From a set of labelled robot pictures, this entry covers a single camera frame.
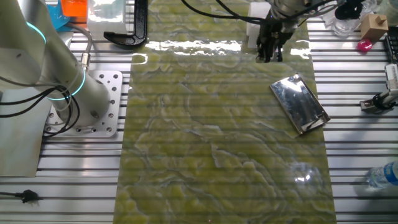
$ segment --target teal light ring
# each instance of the teal light ring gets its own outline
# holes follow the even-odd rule
[[[33,30],[36,30],[36,32],[38,32],[38,33],[43,37],[44,44],[47,44],[47,41],[46,41],[46,39],[45,39],[44,34],[42,33],[42,31],[40,31],[36,26],[33,26],[32,24],[30,24],[30,23],[28,23],[28,22],[26,22],[26,24],[27,24],[30,28],[32,28]]]
[[[86,81],[86,71],[85,71],[84,69],[83,69],[83,71],[84,71],[83,81],[81,82],[80,87],[79,87],[74,93],[72,93],[72,96],[74,96],[76,93],[78,93],[78,92],[81,90],[81,88],[83,88],[83,85],[85,84],[85,81]],[[47,97],[47,99],[49,99],[49,100],[64,100],[65,97],[64,97],[64,98],[61,98],[61,99],[53,99],[53,98]]]

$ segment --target pink object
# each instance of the pink object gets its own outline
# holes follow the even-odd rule
[[[373,44],[369,39],[363,39],[358,43],[358,49],[362,52],[368,52],[372,49]]]

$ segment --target mounting plate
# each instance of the mounting plate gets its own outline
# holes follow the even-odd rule
[[[90,76],[101,81],[108,89],[110,95],[109,108],[99,121],[91,126],[84,128],[71,128],[56,137],[74,137],[74,138],[110,138],[118,129],[118,118],[120,109],[121,89],[123,84],[123,75],[119,71],[90,71]],[[55,108],[52,106],[47,118],[44,129],[46,131],[57,132],[63,125],[63,121],[58,117]]]

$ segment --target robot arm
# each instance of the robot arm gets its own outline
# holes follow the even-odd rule
[[[301,18],[320,16],[337,7],[337,19],[358,19],[363,0],[337,0],[336,4],[325,4],[330,0],[269,0],[270,13],[260,26],[257,38],[257,51],[260,62],[282,61],[282,46],[288,41],[297,28]]]
[[[86,73],[63,43],[43,0],[0,0],[0,30],[0,90],[20,88],[10,81],[39,91],[48,86],[38,84],[64,86],[81,109],[76,124],[80,127],[96,123],[107,112],[107,88]],[[68,106],[64,96],[54,92],[48,99],[66,121],[70,114],[63,110]],[[77,117],[73,110],[72,120]]]

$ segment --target green marble mat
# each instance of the green marble mat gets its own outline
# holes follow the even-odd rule
[[[222,13],[213,0],[191,0]],[[249,1],[225,1],[245,15]],[[256,63],[246,24],[180,0],[149,3],[132,58],[114,223],[335,223],[322,129],[296,137],[269,85],[301,74],[316,93],[308,32],[284,63]]]

